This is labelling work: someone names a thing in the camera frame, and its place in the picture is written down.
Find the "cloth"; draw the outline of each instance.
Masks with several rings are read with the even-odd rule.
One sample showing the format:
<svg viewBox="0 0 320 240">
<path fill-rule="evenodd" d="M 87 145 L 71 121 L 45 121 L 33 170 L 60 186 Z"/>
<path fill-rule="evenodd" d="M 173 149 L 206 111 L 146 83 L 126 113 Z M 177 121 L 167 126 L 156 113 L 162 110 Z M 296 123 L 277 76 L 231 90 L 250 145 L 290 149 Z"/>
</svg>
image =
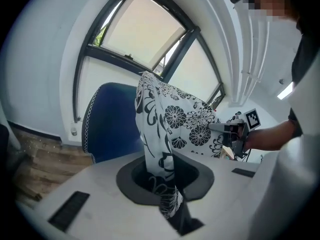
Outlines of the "cloth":
<svg viewBox="0 0 320 240">
<path fill-rule="evenodd" d="M 313 33 L 309 31 L 308 27 L 305 26 L 302 19 L 298 21 L 297 28 L 301 31 L 302 38 L 292 63 L 291 74 L 293 87 L 297 86 L 305 76 L 320 48 L 319 42 L 314 37 Z M 295 138 L 301 136 L 302 130 L 292 109 L 290 109 L 288 119 L 296 122 L 296 130 L 292 137 Z"/>
<path fill-rule="evenodd" d="M 207 103 L 149 72 L 139 81 L 135 108 L 146 169 L 153 181 L 151 191 L 161 196 L 160 210 L 171 218 L 183 201 L 175 186 L 172 150 L 219 157 L 223 134 L 209 130 L 207 125 L 220 121 Z"/>
</svg>

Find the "flower pattern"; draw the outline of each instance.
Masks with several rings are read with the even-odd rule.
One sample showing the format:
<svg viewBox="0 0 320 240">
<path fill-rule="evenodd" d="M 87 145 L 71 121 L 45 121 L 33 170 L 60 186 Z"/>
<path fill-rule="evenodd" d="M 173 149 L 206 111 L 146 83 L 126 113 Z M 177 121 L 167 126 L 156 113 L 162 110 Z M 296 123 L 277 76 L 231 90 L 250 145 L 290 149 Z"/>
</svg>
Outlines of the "flower pattern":
<svg viewBox="0 0 320 240">
<path fill-rule="evenodd" d="M 161 92 L 160 92 L 160 88 L 155 87 L 155 89 L 156 89 L 156 93 L 157 93 L 158 95 L 160 95 L 160 94 L 161 94 Z"/>
<path fill-rule="evenodd" d="M 173 138 L 171 140 L 171 143 L 175 149 L 182 149 L 185 147 L 185 145 L 187 145 L 187 142 L 184 139 L 182 139 L 181 137 Z"/>
<path fill-rule="evenodd" d="M 165 109 L 164 117 L 172 129 L 177 129 L 186 122 L 186 114 L 178 106 L 168 106 Z"/>
<path fill-rule="evenodd" d="M 171 93 L 170 97 L 171 97 L 171 99 L 174 99 L 175 101 L 179 100 L 179 97 L 177 95 L 173 95 L 173 93 Z"/>
<path fill-rule="evenodd" d="M 203 102 L 203 101 L 202 101 L 202 106 L 204 107 L 205 110 L 212 110 L 210 105 L 208 103 Z"/>
<path fill-rule="evenodd" d="M 199 154 L 198 152 L 194 152 L 193 150 L 191 150 L 191 153 Z M 201 153 L 200 155 L 204 155 L 204 153 Z"/>
<path fill-rule="evenodd" d="M 219 158 L 221 149 L 222 149 L 222 141 L 223 141 L 223 135 L 220 134 L 218 138 L 213 139 L 213 145 L 210 145 L 209 148 L 211 149 L 213 155 L 211 157 Z"/>
<path fill-rule="evenodd" d="M 167 97 L 167 95 L 170 94 L 171 88 L 170 86 L 160 86 L 160 92 L 164 97 Z"/>
<path fill-rule="evenodd" d="M 187 94 L 183 90 L 180 90 L 179 88 L 176 89 L 176 92 L 178 93 L 181 99 L 185 99 L 187 97 Z"/>
<path fill-rule="evenodd" d="M 207 143 L 211 137 L 211 131 L 204 126 L 197 127 L 190 132 L 189 140 L 195 146 L 202 146 Z"/>
<path fill-rule="evenodd" d="M 186 128 L 195 129 L 200 126 L 207 126 L 209 123 L 215 122 L 215 116 L 212 110 L 206 110 L 202 107 L 199 111 L 191 111 L 186 114 Z"/>
<path fill-rule="evenodd" d="M 144 100 L 146 102 L 146 105 L 144 106 L 144 111 L 147 113 L 146 121 L 148 125 L 153 126 L 157 122 L 157 110 L 152 92 L 149 92 L 149 97 L 147 96 Z"/>
</svg>

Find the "floral fabric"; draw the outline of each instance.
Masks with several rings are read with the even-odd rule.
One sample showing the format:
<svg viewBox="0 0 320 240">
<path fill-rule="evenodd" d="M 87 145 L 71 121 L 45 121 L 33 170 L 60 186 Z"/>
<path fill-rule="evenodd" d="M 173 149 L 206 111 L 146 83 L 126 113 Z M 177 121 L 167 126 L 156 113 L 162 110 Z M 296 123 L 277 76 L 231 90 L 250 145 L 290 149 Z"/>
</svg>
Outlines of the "floral fabric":
<svg viewBox="0 0 320 240">
<path fill-rule="evenodd" d="M 161 196 L 160 210 L 171 218 L 183 201 L 175 186 L 172 149 L 181 154 L 219 157 L 223 135 L 207 125 L 220 121 L 207 103 L 149 72 L 139 81 L 135 108 L 146 168 L 154 176 L 149 179 L 154 181 L 151 191 Z"/>
</svg>

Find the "white table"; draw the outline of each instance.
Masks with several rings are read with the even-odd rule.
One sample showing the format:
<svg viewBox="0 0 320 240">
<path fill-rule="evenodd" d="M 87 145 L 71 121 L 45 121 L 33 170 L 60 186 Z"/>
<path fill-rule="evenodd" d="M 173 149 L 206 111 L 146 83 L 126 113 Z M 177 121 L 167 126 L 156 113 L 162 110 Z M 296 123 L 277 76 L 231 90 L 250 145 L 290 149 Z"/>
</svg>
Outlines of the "white table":
<svg viewBox="0 0 320 240">
<path fill-rule="evenodd" d="M 80 240 L 179 238 L 157 206 L 137 205 L 117 187 L 116 174 L 119 169 L 142 155 L 130 154 L 85 168 L 44 198 L 35 211 L 48 220 L 75 191 L 81 191 L 89 193 L 90 197 L 66 231 L 73 237 Z M 214 174 L 213 186 L 206 196 L 187 204 L 191 216 L 205 225 L 223 215 L 240 195 L 246 192 L 252 194 L 248 187 L 256 176 L 250 178 L 231 171 L 241 168 L 256 172 L 259 164 L 194 153 L 184 155 L 203 163 Z"/>
</svg>

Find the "blue chair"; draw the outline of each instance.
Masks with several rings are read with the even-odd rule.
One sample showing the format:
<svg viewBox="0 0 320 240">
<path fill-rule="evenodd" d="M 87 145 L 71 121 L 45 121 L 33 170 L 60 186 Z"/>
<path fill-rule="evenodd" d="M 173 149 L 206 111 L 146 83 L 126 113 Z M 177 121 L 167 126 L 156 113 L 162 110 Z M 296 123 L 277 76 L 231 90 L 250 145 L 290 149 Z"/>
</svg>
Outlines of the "blue chair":
<svg viewBox="0 0 320 240">
<path fill-rule="evenodd" d="M 109 82 L 93 95 L 82 122 L 82 149 L 93 163 L 142 151 L 134 86 Z"/>
</svg>

